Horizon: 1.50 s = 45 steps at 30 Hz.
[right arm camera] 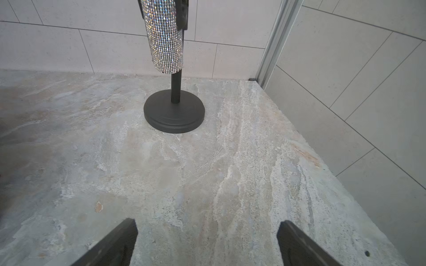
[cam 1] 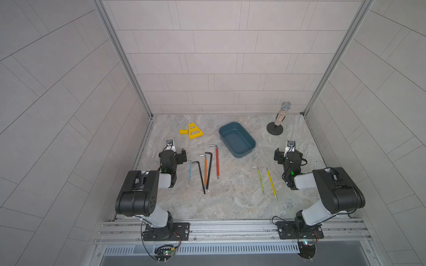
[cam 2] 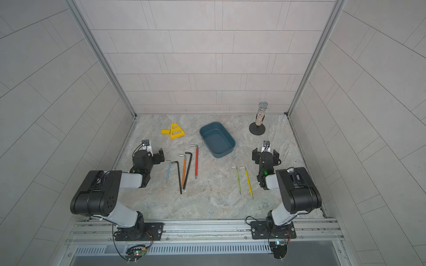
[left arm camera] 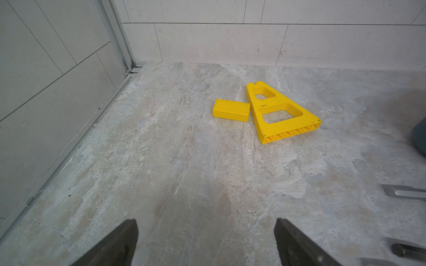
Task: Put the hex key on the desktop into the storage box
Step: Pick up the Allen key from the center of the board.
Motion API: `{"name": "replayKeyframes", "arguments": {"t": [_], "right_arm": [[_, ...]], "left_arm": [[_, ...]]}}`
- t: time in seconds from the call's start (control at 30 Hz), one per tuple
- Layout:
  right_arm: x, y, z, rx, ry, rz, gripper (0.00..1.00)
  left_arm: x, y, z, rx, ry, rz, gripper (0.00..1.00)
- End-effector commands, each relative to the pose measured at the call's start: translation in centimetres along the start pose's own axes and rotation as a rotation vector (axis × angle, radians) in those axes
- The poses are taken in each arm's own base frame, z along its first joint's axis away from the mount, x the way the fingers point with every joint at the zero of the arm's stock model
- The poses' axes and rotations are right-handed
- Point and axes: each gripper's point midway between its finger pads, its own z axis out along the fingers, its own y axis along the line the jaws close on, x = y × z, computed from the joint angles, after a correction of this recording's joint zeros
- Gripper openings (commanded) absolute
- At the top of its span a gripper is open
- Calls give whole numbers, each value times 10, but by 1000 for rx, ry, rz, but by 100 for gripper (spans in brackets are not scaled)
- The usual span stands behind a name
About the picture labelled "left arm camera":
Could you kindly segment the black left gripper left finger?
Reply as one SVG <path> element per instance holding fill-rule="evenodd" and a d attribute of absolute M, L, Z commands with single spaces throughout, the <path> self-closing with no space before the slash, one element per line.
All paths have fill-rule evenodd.
<path fill-rule="evenodd" d="M 139 230 L 135 219 L 126 219 L 93 248 L 76 260 L 74 266 L 130 266 Z"/>

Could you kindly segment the red handled hex key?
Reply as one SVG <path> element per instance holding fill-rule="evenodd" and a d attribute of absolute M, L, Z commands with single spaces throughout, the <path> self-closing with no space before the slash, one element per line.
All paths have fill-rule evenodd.
<path fill-rule="evenodd" d="M 426 191 L 419 188 L 399 185 L 382 185 L 389 197 L 426 201 Z"/>

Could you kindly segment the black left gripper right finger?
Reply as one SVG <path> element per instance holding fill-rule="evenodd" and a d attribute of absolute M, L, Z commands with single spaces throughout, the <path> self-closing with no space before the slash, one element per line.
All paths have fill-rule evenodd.
<path fill-rule="evenodd" d="M 277 219 L 274 236 L 283 266 L 341 266 L 288 219 Z"/>

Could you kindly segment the large black hex key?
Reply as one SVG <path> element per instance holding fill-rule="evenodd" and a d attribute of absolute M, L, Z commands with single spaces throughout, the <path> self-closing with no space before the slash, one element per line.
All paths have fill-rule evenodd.
<path fill-rule="evenodd" d="M 394 243 L 391 246 L 391 251 L 394 255 L 400 258 L 418 260 L 422 262 L 426 261 L 426 250 L 424 248 Z"/>

